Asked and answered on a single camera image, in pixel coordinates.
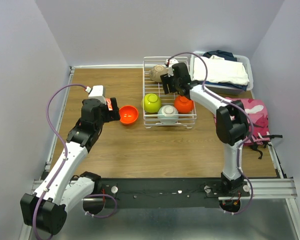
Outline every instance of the gray floor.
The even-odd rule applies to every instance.
[[[42,237],[48,235],[40,232]],[[297,240],[284,199],[255,199],[231,216],[219,209],[122,209],[107,219],[84,215],[78,204],[53,240]]]

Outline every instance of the light blue bowl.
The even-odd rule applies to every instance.
[[[162,124],[175,124],[178,121],[178,110],[171,105],[162,106],[157,114]]]

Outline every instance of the white towel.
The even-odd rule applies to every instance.
[[[238,85],[248,85],[248,74],[242,62],[227,61],[222,57],[202,56],[208,68],[207,81],[211,83],[230,83]],[[206,68],[203,62],[197,57],[194,59],[193,80],[203,81],[206,77]]]

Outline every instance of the orange bowl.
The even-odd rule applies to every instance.
[[[187,114],[194,109],[195,104],[194,101],[189,100],[185,96],[178,96],[174,100],[174,107],[178,110],[179,113]]]
[[[126,105],[120,108],[120,122],[124,125],[134,124],[139,116],[138,110],[134,106]]]

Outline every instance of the bowl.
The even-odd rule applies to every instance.
[[[167,74],[168,69],[164,65],[155,65],[149,72],[150,79],[156,83],[161,83],[161,75]]]
[[[174,100],[174,107],[178,110],[179,113],[187,114],[194,109],[195,103],[185,96],[177,96]]]
[[[134,106],[126,105],[119,109],[120,122],[124,125],[134,124],[139,116],[138,110]]]
[[[161,108],[161,99],[154,93],[148,93],[142,99],[141,106],[148,113],[157,113]]]
[[[162,124],[175,124],[178,118],[178,110],[172,105],[164,105],[158,111],[158,119]]]

